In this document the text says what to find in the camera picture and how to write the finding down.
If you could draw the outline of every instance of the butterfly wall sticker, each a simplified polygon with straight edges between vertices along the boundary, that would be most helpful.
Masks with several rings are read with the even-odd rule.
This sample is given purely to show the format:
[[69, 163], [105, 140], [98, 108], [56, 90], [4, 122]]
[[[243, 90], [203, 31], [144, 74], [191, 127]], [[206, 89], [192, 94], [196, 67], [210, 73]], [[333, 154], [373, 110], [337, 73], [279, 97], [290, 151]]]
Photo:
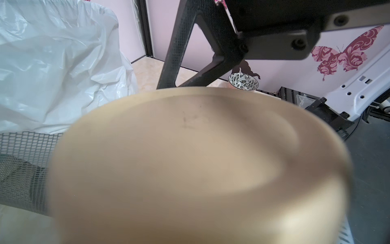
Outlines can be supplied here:
[[372, 46], [382, 28], [383, 25], [380, 25], [366, 31], [353, 40], [342, 52], [327, 46], [315, 46], [312, 56], [314, 61], [321, 62], [317, 71], [324, 74], [322, 80], [325, 81], [325, 75], [333, 75], [337, 71], [338, 64], [342, 64], [346, 72], [353, 69], [357, 70], [367, 60], [367, 55], [363, 51]]

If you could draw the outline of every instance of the wall decal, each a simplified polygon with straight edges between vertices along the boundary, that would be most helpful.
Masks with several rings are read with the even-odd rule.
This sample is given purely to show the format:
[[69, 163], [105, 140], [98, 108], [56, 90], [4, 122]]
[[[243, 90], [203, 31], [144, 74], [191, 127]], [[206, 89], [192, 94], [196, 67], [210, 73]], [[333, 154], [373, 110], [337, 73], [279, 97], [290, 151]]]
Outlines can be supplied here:
[[325, 75], [333, 75], [337, 71], [338, 64], [342, 64], [346, 72], [353, 69], [357, 70], [367, 60], [367, 55], [363, 50], [372, 46], [382, 28], [383, 25], [380, 25], [366, 31], [351, 42], [343, 52], [336, 51], [327, 46], [315, 46], [312, 51], [312, 56], [314, 61], [321, 62], [317, 71], [324, 74], [322, 80], [325, 81]]
[[240, 72], [240, 69], [241, 69], [241, 73], [250, 75], [250, 76], [252, 76], [252, 77], [257, 76], [257, 77], [259, 78], [259, 80], [260, 80], [260, 75], [252, 72], [252, 70], [250, 69], [249, 64], [248, 64], [247, 61], [242, 60], [241, 63], [240, 63], [239, 65], [235, 66], [235, 67], [232, 69], [232, 74], [233, 74], [233, 73], [238, 73], [238, 72]]

